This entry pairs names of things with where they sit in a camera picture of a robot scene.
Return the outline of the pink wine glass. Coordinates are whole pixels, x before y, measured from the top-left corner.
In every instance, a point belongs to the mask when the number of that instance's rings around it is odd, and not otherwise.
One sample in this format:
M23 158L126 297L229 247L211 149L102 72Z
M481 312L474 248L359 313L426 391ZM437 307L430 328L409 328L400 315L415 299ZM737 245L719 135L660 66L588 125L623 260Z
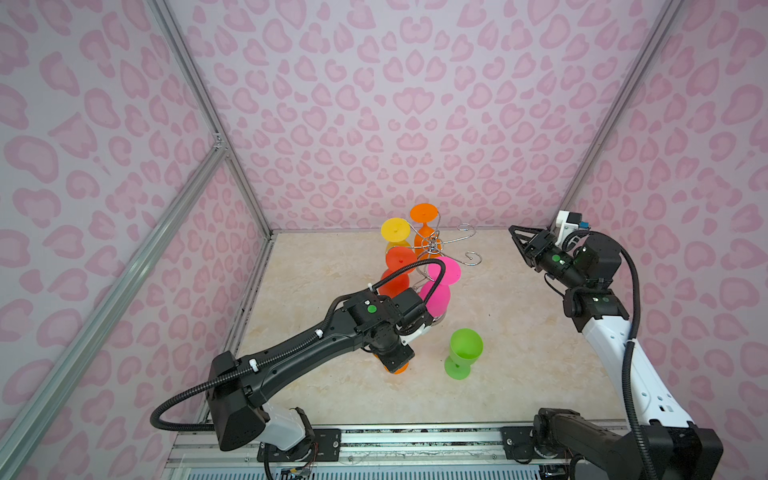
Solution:
M446 313L451 300L450 287L456 284L462 275L461 267L455 260L448 257L438 257L438 260L445 264L446 271L441 282L437 285L435 292L426 302L427 311L432 317L435 318L440 317ZM429 280L422 286L421 290L419 291L419 296L423 300L426 299L427 295L431 291L440 272L441 268L437 264L429 264L426 266L426 273L429 277Z

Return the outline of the green wine glass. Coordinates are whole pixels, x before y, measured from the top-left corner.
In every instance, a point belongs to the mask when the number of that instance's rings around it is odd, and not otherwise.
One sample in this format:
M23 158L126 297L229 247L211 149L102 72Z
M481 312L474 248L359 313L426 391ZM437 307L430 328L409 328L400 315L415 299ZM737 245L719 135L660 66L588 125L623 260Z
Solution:
M444 361L445 373L454 380L464 380L484 351L482 337L469 328L456 330L449 342L450 353Z

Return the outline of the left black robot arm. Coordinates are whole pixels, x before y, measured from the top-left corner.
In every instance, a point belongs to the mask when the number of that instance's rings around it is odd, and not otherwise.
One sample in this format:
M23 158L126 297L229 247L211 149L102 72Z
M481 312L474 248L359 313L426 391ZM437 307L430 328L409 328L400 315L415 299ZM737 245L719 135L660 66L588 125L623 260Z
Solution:
M338 297L317 325L261 352L240 358L216 356L209 379L223 379L206 394L219 449L232 451L252 441L283 450L302 449L314 436L300 408L268 404L280 390L323 364L367 350L394 373L415 356L405 340L434 323L426 302L408 288L394 298L370 289Z

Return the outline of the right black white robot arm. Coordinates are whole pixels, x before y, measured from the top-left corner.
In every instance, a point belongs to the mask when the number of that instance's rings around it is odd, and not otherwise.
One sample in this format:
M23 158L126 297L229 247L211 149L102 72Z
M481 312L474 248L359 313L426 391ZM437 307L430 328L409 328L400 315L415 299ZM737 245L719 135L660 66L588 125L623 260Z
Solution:
M597 354L621 400L628 431L619 435L580 413L542 407L531 447L540 456L568 453L610 479L711 479L724 446L676 401L639 341L639 274L628 250L602 233L577 227L563 238L547 229L512 226L525 263L564 286L562 306Z

